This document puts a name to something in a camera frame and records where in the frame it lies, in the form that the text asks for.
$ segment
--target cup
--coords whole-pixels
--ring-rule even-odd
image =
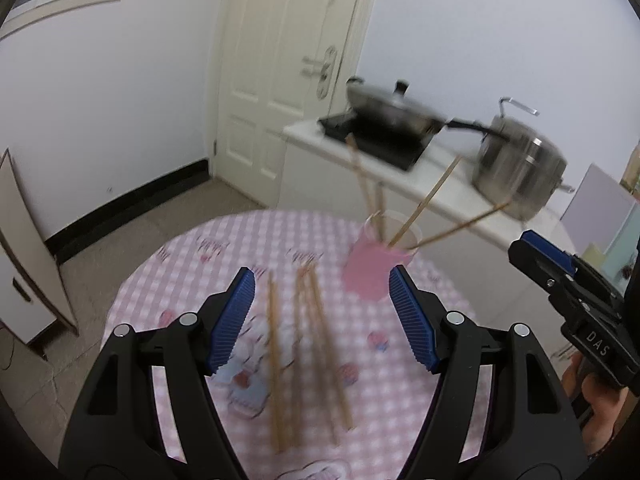
[[[408,217],[395,211],[385,211],[382,215],[385,218],[386,240],[391,240]],[[422,239],[422,232],[414,222],[400,241],[389,247],[387,242],[378,239],[375,218],[376,215],[367,218],[342,270],[344,289],[369,301],[378,301],[389,295],[391,269],[396,265],[407,266],[417,249],[408,251],[405,247],[411,247]]]

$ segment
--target chopstick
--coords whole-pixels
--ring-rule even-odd
[[[364,175],[364,171],[362,171],[362,165],[360,164],[360,153],[358,152],[358,145],[356,143],[356,138],[353,134],[349,134],[346,137],[347,146],[349,147],[349,151],[351,152],[351,165],[353,167],[353,171],[356,173],[358,177],[358,182],[360,183],[360,189],[362,190],[362,195],[364,196],[364,202],[367,205],[367,211],[369,216],[373,216],[374,206],[373,201],[369,195],[369,187],[367,186],[367,177]]]
[[[460,160],[462,160],[461,155],[458,155],[456,158],[453,159],[453,162],[449,164],[449,167],[442,174],[439,181],[436,182],[436,185],[433,186],[429,194],[424,198],[424,200],[422,200],[422,202],[418,204],[418,207],[415,208],[414,213],[409,217],[409,219],[404,223],[404,225],[394,235],[394,237],[391,238],[391,241],[389,242],[389,247],[393,247],[395,244],[397,244],[400,241],[400,238],[402,238],[402,236],[404,236],[404,234],[409,230],[409,227],[411,227],[411,225],[415,222],[415,219],[417,219],[418,216],[420,216],[420,213],[424,211],[424,208],[426,208],[429,205],[429,202],[431,202],[431,199],[442,187],[442,184],[444,184],[445,180],[448,179],[449,175],[458,165]]]
[[[331,333],[329,332],[329,326],[324,316],[324,306],[322,305],[322,297],[320,295],[320,288],[318,286],[318,275],[316,274],[316,266],[311,265],[308,271],[309,281],[311,282],[312,299],[316,308],[316,315],[320,320],[320,326],[322,329],[322,338],[324,339],[324,349],[326,351],[327,360],[331,369],[332,379],[334,381],[334,387],[338,393],[338,402],[340,403],[340,414],[342,417],[342,424],[345,430],[353,428],[353,417],[351,416],[351,409],[349,407],[349,401],[344,393],[344,385],[340,378],[340,372],[337,365],[337,357],[335,354],[334,344],[331,340]]]
[[[302,384],[300,383],[300,342],[302,341],[302,320],[300,319],[300,296],[305,276],[305,269],[300,267],[296,273],[296,290],[293,296],[293,380],[291,382],[291,425],[293,432],[293,445],[299,447],[302,444]]]
[[[287,435],[284,431],[282,412],[282,391],[280,389],[280,346],[278,344],[278,290],[273,282],[273,272],[269,272],[269,356],[271,362],[271,439],[276,452],[287,449]]]
[[[322,366],[322,355],[321,355],[321,344],[318,335],[318,330],[316,329],[316,313],[311,305],[312,301],[308,297],[308,291],[305,290],[304,280],[306,275],[308,275],[308,268],[304,267],[304,271],[302,272],[300,279],[300,295],[304,297],[305,306],[306,306],[306,315],[309,318],[309,329],[311,331],[311,348],[313,352],[313,361],[314,368],[316,373],[316,380],[318,381],[318,389],[320,393],[320,404],[321,409],[324,412],[324,416],[326,418],[327,424],[329,425],[329,432],[331,434],[331,443],[334,446],[338,446],[340,442],[338,441],[338,435],[335,432],[334,420],[331,415],[331,409],[329,407],[328,396],[326,392],[326,385],[324,384],[324,367]]]
[[[455,227],[452,227],[448,231],[444,231],[443,233],[440,233],[439,235],[434,235],[434,236],[432,236],[430,238],[424,238],[423,240],[420,240],[414,246],[408,247],[407,250],[408,251],[412,251],[414,249],[418,249],[420,247],[423,247],[423,246],[425,246],[427,244],[433,244],[434,242],[442,240],[443,238],[446,238],[447,236],[450,236],[453,233],[457,233],[458,231],[461,231],[462,229],[466,229],[467,227],[470,227],[471,225],[475,224],[476,222],[479,222],[482,219],[487,218],[488,216],[490,216],[490,215],[492,215],[494,213],[497,213],[498,211],[502,211],[510,203],[511,202],[504,202],[504,203],[501,203],[501,204],[499,204],[497,206],[494,206],[489,211],[486,211],[486,212],[482,213],[481,215],[474,216],[471,220],[468,220],[468,221],[466,221],[466,222],[464,222],[462,224],[456,225]]]
[[[385,242],[385,188],[382,182],[376,184],[376,208],[378,208],[378,238],[381,243]]]

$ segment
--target wall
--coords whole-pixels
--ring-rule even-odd
[[[220,6],[121,0],[0,41],[0,149],[11,150],[44,237],[206,156]]]
[[[577,187],[595,162],[619,180],[640,139],[640,20],[627,0],[376,0],[358,75],[449,117],[489,123],[500,96],[541,111],[509,113],[551,138]],[[441,142],[475,153],[479,136]],[[550,206],[564,211],[570,196]]]

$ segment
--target door frame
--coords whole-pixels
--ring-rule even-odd
[[[209,174],[215,176],[216,163],[214,147],[218,138],[218,102],[220,95],[220,74],[222,72],[222,55],[226,22],[228,21],[231,0],[221,0],[216,25],[213,27],[209,65],[204,101],[204,143],[209,157]],[[347,79],[355,74],[360,61],[360,53],[369,26],[369,19],[374,0],[356,0],[351,25],[347,33],[342,59],[338,69],[338,77],[331,97],[330,113],[340,113],[347,105]]]

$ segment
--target round table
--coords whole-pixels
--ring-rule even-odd
[[[226,290],[240,267],[249,267],[256,278],[254,302],[228,364],[207,378],[220,420],[247,476],[251,480],[395,479],[417,438],[438,378],[416,362],[388,297],[363,301],[343,290],[340,272],[361,227],[321,212],[279,210],[206,222],[165,244],[122,284],[109,311],[103,342],[119,323],[129,323],[140,332],[166,326],[184,312],[196,312],[207,296]],[[345,431],[340,426],[337,398],[329,390],[339,438],[337,447],[331,444],[312,365],[311,338],[303,325],[302,444],[276,454],[271,445],[266,356],[268,271],[273,271],[280,296],[284,412],[290,417],[292,298],[296,269],[308,261],[317,266],[356,427]],[[453,284],[420,254],[408,271],[418,288],[436,293],[447,310],[474,318]],[[154,368],[153,374],[166,452],[184,460],[164,368]],[[463,459],[478,453],[489,390],[490,371],[483,370]]]

